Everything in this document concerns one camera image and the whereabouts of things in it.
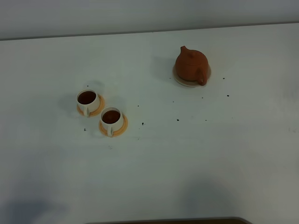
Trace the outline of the brown clay teapot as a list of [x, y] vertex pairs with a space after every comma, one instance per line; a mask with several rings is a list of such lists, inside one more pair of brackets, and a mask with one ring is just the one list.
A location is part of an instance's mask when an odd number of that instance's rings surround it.
[[200, 86], [207, 84], [209, 64], [200, 51], [182, 46], [175, 62], [175, 70], [178, 77], [187, 82], [196, 82]]

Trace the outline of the beige round teapot coaster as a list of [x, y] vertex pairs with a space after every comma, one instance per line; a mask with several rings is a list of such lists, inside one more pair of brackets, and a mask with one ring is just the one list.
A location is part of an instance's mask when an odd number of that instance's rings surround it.
[[[211, 67], [210, 65], [208, 65], [207, 67], [207, 72], [206, 72], [206, 77], [207, 77], [207, 81], [209, 80], [210, 76], [211, 76]], [[194, 88], [194, 87], [198, 87], [198, 86], [201, 86], [196, 80], [195, 81], [187, 81], [187, 80], [184, 80], [182, 79], [180, 76], [177, 75], [177, 71], [176, 71], [176, 66], [174, 65], [173, 66], [173, 69], [172, 69], [172, 74], [173, 74], [173, 78], [181, 85], [183, 86], [186, 86], [186, 87], [191, 87], [191, 88]]]

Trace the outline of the orange saucer far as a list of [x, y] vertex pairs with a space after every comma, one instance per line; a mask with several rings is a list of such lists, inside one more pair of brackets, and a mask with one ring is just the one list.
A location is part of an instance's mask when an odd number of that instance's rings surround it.
[[[104, 98], [99, 94], [98, 94], [98, 98], [100, 100], [100, 105], [95, 111], [89, 113], [89, 117], [97, 116], [104, 109], [104, 106], [105, 106]], [[81, 116], [84, 116], [84, 112], [80, 109], [80, 107], [78, 105], [77, 105], [77, 111]]]

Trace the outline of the white teacup far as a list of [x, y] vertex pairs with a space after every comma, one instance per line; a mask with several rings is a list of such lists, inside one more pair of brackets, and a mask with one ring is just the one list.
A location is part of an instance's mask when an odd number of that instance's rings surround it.
[[89, 117], [92, 112], [95, 112], [100, 106], [100, 98], [98, 94], [91, 90], [85, 89], [77, 95], [77, 105], [83, 112], [85, 117]]

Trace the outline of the orange saucer near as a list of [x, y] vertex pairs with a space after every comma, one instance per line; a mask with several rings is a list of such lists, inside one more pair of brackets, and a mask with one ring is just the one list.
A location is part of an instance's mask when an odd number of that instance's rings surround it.
[[[112, 137], [120, 136], [126, 131], [126, 129], [128, 127], [128, 119], [125, 115], [123, 115], [123, 119], [124, 119], [124, 123], [123, 123], [122, 127], [119, 130], [114, 131]], [[101, 122], [99, 122], [99, 130], [103, 135], [108, 137], [107, 130], [103, 127]]]

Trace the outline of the orange saucer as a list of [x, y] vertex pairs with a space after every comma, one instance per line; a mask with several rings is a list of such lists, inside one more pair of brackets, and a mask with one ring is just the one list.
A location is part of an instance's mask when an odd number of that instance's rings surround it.
[[[98, 94], [98, 98], [100, 100], [100, 105], [95, 111], [89, 113], [89, 117], [97, 116], [104, 109], [104, 106], [105, 106], [104, 98], [99, 94]], [[84, 112], [80, 109], [80, 107], [78, 105], [77, 105], [77, 111], [81, 116], [84, 116]]]
[[[123, 119], [124, 119], [124, 123], [123, 123], [122, 127], [119, 130], [114, 131], [112, 137], [120, 136], [126, 131], [126, 129], [128, 127], [128, 119], [125, 115], [123, 115]], [[107, 130], [103, 127], [101, 122], [99, 122], [99, 130], [103, 135], [108, 137]]]

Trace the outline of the white teacup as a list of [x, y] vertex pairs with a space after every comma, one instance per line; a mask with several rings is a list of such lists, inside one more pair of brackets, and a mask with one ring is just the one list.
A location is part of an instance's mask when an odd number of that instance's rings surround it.
[[100, 106], [100, 98], [98, 94], [91, 90], [85, 89], [77, 95], [77, 105], [83, 112], [85, 117], [89, 117], [92, 112], [95, 112]]
[[106, 130], [108, 137], [112, 137], [114, 132], [120, 130], [124, 124], [122, 112], [113, 106], [106, 107], [100, 114], [100, 123]]

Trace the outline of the white teacup near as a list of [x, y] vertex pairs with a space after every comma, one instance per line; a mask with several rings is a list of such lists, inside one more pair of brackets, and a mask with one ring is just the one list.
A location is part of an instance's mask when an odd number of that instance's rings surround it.
[[120, 130], [124, 124], [122, 112], [113, 106], [106, 107], [100, 114], [100, 123], [106, 130], [108, 137], [112, 137], [114, 132]]

